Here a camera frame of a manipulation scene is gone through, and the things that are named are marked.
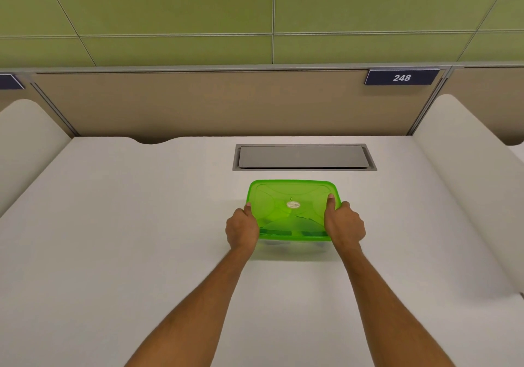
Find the person's left hand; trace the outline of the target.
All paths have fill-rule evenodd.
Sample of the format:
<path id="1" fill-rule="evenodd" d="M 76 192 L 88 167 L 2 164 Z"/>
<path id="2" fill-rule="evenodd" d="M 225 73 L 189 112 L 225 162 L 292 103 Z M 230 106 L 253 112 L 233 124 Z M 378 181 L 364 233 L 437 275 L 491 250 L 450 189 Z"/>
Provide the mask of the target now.
<path id="1" fill-rule="evenodd" d="M 227 219 L 225 232 L 231 250 L 253 253 L 259 239 L 259 226 L 255 217 L 244 214 L 244 207 L 236 209 Z"/>

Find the person's right hand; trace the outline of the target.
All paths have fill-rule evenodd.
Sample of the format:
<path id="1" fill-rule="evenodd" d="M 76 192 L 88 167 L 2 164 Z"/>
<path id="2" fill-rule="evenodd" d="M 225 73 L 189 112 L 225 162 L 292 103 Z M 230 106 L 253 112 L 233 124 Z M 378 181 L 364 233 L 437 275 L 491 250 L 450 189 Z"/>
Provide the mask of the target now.
<path id="1" fill-rule="evenodd" d="M 331 238 L 335 249 L 339 251 L 359 249 L 359 242 L 366 235 L 365 224 L 350 203 L 343 201 L 336 207 L 334 222 L 324 228 Z"/>

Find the green plastic container lid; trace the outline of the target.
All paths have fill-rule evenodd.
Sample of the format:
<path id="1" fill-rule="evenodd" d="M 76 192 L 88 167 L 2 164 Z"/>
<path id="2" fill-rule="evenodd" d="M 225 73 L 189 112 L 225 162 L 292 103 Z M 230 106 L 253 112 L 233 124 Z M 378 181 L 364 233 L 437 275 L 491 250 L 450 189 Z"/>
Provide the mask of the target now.
<path id="1" fill-rule="evenodd" d="M 322 180 L 253 181 L 246 202 L 259 226 L 259 238 L 272 242 L 331 242 L 324 228 L 329 195 L 341 205 L 337 187 Z"/>

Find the clear plastic food container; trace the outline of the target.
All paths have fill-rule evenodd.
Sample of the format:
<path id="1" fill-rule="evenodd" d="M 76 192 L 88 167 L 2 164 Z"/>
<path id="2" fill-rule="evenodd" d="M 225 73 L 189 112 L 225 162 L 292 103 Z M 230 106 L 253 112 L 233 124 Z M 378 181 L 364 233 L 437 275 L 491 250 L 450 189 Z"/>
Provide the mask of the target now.
<path id="1" fill-rule="evenodd" d="M 298 242 L 285 240 L 259 240 L 255 251 L 270 255 L 317 255 L 330 252 L 331 242 Z"/>

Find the person's right forearm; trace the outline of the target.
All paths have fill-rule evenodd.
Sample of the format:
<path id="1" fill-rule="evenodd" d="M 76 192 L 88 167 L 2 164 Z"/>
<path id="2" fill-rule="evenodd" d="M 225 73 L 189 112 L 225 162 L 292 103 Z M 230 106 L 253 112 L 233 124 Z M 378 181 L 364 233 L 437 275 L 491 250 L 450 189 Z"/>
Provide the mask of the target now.
<path id="1" fill-rule="evenodd" d="M 404 306 L 359 243 L 334 244 L 352 286 L 375 367 L 455 367 Z"/>

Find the person's left forearm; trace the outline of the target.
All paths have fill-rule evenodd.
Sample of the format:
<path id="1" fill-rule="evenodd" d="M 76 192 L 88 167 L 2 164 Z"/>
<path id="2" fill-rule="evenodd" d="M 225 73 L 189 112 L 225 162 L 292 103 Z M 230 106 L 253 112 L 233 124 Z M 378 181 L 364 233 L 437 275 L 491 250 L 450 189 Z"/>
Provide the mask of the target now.
<path id="1" fill-rule="evenodd" d="M 240 275 L 254 248 L 235 245 L 147 336 L 124 367 L 211 367 Z"/>

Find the beige desk partition panel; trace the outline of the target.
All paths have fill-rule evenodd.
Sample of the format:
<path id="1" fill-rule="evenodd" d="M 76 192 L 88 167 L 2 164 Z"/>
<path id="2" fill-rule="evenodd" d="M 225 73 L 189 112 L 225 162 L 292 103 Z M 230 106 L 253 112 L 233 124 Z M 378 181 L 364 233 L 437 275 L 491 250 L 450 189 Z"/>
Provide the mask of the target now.
<path id="1" fill-rule="evenodd" d="M 80 136 L 407 135 L 441 80 L 367 86 L 369 70 L 34 72 Z"/>

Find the white curved side divider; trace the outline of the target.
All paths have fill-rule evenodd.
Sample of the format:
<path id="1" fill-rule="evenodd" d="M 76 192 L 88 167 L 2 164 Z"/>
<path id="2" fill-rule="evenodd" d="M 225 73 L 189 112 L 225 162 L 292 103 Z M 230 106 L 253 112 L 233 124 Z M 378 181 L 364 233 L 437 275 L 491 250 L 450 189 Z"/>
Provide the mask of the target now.
<path id="1" fill-rule="evenodd" d="M 413 138 L 524 293 L 524 141 L 507 146 L 450 94 L 434 100 Z"/>
<path id="2" fill-rule="evenodd" d="M 0 112 L 0 217 L 70 141 L 34 101 L 19 99 Z"/>

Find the dark blue number sign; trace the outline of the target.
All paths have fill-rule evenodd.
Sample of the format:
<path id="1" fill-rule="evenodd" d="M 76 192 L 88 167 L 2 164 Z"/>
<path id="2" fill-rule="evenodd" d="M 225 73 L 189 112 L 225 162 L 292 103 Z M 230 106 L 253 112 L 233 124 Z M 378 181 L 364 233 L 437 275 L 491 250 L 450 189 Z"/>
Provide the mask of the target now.
<path id="1" fill-rule="evenodd" d="M 370 69 L 365 86 L 429 86 L 440 73 L 438 68 Z"/>
<path id="2" fill-rule="evenodd" d="M 12 73 L 0 73 L 0 91 L 24 90 L 23 83 Z"/>

